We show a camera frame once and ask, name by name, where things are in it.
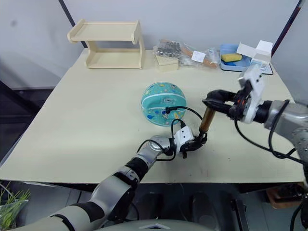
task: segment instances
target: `silver robot arm segment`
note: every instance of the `silver robot arm segment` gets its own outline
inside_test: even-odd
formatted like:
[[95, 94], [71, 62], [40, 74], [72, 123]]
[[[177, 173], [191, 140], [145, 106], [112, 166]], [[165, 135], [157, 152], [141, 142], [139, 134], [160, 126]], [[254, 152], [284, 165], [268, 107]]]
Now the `silver robot arm segment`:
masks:
[[[153, 136], [167, 152], [172, 143], [167, 137]], [[127, 164], [97, 185], [86, 203], [65, 207], [47, 218], [15, 229], [16, 231], [92, 231], [99, 229], [106, 220], [125, 218], [135, 189], [153, 166], [161, 148], [149, 142]]]

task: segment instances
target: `floor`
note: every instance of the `floor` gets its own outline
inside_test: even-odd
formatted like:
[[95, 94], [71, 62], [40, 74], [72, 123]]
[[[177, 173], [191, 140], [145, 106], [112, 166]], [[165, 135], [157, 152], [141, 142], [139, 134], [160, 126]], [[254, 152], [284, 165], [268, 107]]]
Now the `floor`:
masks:
[[[51, 90], [19, 92], [23, 97], [43, 105]], [[0, 97], [0, 115], [5, 113], [24, 114], [13, 103]], [[16, 139], [20, 136], [26, 123], [0, 124], [0, 158], [2, 159]], [[90, 193], [71, 190], [64, 187], [12, 182], [11, 189], [30, 189], [31, 198], [18, 217], [18, 225], [26, 225], [48, 216], [55, 211], [76, 202], [85, 202]], [[141, 184], [134, 199], [138, 204], [146, 193], [161, 193], [164, 206], [161, 218], [190, 220], [189, 198], [196, 192], [204, 192], [210, 199], [217, 213], [222, 231], [238, 231], [235, 212], [231, 210], [230, 199], [241, 199], [246, 205], [246, 216], [250, 231], [288, 231], [295, 207], [274, 209], [267, 203], [264, 192], [239, 194], [233, 184]], [[299, 217], [296, 219], [295, 231], [303, 231]]]

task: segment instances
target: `white wall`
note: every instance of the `white wall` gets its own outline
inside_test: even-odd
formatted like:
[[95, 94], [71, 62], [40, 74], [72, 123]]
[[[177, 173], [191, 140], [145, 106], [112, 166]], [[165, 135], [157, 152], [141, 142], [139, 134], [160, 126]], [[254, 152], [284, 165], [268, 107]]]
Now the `white wall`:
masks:
[[53, 88], [83, 47], [56, 0], [0, 1], [0, 80], [13, 89]]
[[276, 42], [298, 0], [64, 0], [77, 22], [140, 19], [144, 42], [180, 40], [197, 49]]
[[272, 63], [297, 102], [308, 105], [308, 2], [273, 55]]

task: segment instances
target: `yellow sponge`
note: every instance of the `yellow sponge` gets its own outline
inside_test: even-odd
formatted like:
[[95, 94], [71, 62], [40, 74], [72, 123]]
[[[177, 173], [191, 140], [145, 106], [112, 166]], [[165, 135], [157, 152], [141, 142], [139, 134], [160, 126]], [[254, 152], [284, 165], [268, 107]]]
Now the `yellow sponge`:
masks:
[[241, 54], [233, 53], [233, 54], [222, 54], [221, 59], [225, 62], [233, 62], [233, 61], [239, 61], [242, 59]]

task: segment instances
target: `blue tray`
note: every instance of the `blue tray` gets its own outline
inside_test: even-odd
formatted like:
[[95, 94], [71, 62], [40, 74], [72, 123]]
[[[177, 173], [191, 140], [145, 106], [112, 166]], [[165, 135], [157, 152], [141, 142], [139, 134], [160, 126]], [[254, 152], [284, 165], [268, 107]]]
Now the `blue tray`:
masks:
[[[238, 48], [238, 45], [234, 44], [222, 44], [220, 46], [220, 55], [222, 54], [230, 54], [230, 53], [236, 53]], [[244, 71], [249, 65], [250, 60], [248, 56], [243, 55], [243, 58], [240, 61], [232, 62], [234, 65], [226, 65], [224, 61], [221, 60], [220, 68], [224, 71]], [[269, 65], [268, 68], [263, 72], [263, 74], [272, 75], [273, 70], [271, 66]]]

